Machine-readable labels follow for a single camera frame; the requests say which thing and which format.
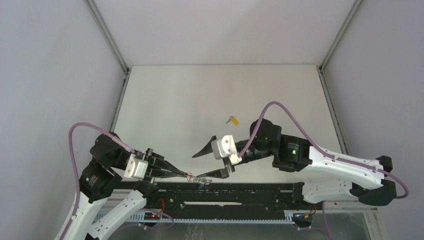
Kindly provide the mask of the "red tag keyring with chain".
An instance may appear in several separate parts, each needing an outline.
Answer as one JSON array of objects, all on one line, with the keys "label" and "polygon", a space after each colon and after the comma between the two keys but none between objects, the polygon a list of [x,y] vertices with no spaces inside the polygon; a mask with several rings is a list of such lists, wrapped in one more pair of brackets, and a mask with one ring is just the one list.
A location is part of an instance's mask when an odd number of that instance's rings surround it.
[{"label": "red tag keyring with chain", "polygon": [[195,176],[191,174],[190,172],[186,172],[185,176],[187,178],[187,181],[191,183],[196,183],[200,185],[209,185],[212,182],[211,179],[207,179],[206,177]]}]

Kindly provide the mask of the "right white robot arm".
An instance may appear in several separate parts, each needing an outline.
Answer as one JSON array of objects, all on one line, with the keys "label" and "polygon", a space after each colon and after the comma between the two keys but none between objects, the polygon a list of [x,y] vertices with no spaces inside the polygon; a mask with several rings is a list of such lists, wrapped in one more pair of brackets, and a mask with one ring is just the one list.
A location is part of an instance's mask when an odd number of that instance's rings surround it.
[{"label": "right white robot arm", "polygon": [[290,201],[297,209],[323,201],[387,206],[397,197],[395,182],[386,179],[393,169],[390,157],[382,155],[367,160],[327,149],[319,151],[307,139],[282,134],[282,128],[267,119],[260,122],[251,144],[248,140],[236,142],[232,135],[214,135],[193,158],[208,154],[222,160],[224,168],[203,173],[202,178],[226,179],[237,165],[268,157],[272,158],[272,167],[283,172],[317,172],[336,177],[322,183],[294,183]]}]

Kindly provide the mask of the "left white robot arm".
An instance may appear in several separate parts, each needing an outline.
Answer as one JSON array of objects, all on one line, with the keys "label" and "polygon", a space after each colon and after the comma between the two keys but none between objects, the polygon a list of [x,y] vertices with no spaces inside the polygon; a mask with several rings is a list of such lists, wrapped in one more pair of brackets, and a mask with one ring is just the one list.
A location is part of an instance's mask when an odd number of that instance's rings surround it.
[{"label": "left white robot arm", "polygon": [[[92,160],[78,177],[75,200],[57,240],[107,240],[135,212],[156,206],[159,197],[153,178],[186,177],[151,148],[138,151],[123,147],[113,132],[99,135],[89,152]],[[136,182],[117,206],[95,221],[123,179],[115,168]]]}]

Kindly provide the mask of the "yellow tagged key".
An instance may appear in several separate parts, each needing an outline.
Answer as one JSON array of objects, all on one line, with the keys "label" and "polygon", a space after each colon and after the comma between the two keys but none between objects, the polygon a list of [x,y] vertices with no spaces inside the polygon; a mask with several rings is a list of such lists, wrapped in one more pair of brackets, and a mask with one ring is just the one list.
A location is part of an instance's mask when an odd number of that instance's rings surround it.
[{"label": "yellow tagged key", "polygon": [[225,123],[226,124],[233,123],[236,126],[240,124],[235,116],[230,116]]}]

